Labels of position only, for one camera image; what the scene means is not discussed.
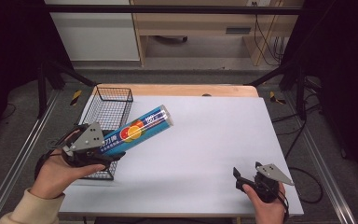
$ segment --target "forearm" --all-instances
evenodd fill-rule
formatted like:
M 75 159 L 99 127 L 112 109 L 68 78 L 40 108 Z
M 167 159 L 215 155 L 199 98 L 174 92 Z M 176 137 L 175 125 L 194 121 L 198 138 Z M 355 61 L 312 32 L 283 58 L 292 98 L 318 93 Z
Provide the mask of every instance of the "forearm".
M 60 210 L 64 195 L 51 200 L 41 199 L 29 192 L 24 192 L 20 203 L 12 213 L 4 215 L 0 224 L 7 223 L 58 223 L 58 212 Z

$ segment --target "cabinet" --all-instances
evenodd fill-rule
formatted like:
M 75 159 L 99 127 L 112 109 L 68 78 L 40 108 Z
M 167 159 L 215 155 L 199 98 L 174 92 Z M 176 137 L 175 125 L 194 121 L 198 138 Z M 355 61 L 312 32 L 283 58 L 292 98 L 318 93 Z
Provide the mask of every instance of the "cabinet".
M 245 7 L 246 0 L 131 0 L 133 5 Z M 271 0 L 270 7 L 301 7 L 303 0 Z M 255 15 L 133 14 L 141 63 L 145 61 L 150 35 L 242 35 L 254 65 L 267 49 L 260 32 L 255 33 Z M 297 16 L 257 16 L 260 30 L 269 42 L 273 36 L 289 37 Z
M 46 4 L 128 5 L 128 0 L 45 0 Z M 71 61 L 139 61 L 130 13 L 50 13 Z

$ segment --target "wire basket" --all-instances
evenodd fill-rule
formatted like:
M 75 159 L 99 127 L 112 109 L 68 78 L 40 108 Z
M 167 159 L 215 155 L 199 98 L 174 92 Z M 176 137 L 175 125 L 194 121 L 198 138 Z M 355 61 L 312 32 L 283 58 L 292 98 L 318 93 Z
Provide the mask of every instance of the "wire basket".
M 133 98 L 128 88 L 96 87 L 91 97 L 86 116 L 79 123 L 98 122 L 104 133 L 110 133 L 127 123 Z M 113 180 L 117 161 L 111 163 L 109 169 L 84 177 L 94 180 Z

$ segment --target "person's right hand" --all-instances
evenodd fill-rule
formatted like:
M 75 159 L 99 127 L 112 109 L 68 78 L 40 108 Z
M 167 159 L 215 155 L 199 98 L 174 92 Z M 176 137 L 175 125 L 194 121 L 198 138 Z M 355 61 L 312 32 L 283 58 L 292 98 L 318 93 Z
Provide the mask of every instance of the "person's right hand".
M 264 203 L 260 200 L 257 193 L 249 185 L 243 185 L 243 190 L 245 190 L 246 195 L 248 195 L 252 204 L 255 208 L 255 222 L 257 224 L 282 224 L 284 218 L 284 207 L 283 204 L 275 199 L 272 203 Z M 279 183 L 279 191 L 285 194 L 283 184 Z

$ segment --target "person's left hand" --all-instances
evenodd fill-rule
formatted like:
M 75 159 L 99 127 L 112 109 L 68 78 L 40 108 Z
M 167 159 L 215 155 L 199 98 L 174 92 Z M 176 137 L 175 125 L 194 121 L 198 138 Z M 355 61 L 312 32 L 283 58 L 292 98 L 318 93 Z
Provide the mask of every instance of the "person's left hand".
M 50 156 L 43 164 L 34 185 L 30 189 L 30 193 L 34 196 L 42 199 L 57 198 L 78 178 L 91 175 L 105 168 L 101 164 L 71 167 L 65 162 L 61 153 L 64 153 L 62 149 L 54 150 L 51 155 L 56 156 Z

